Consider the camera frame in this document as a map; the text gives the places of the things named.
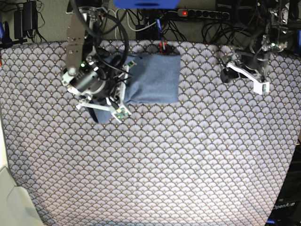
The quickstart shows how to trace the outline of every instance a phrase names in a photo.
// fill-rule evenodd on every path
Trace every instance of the scale pattern fabric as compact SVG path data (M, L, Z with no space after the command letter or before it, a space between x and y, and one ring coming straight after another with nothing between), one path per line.
M230 47L169 44L182 56L179 103L130 106L130 118L106 125L61 85L65 42L1 52L9 167L45 225L265 224L301 129L300 59L273 56L260 96L248 80L221 82ZM158 52L157 42L130 46Z

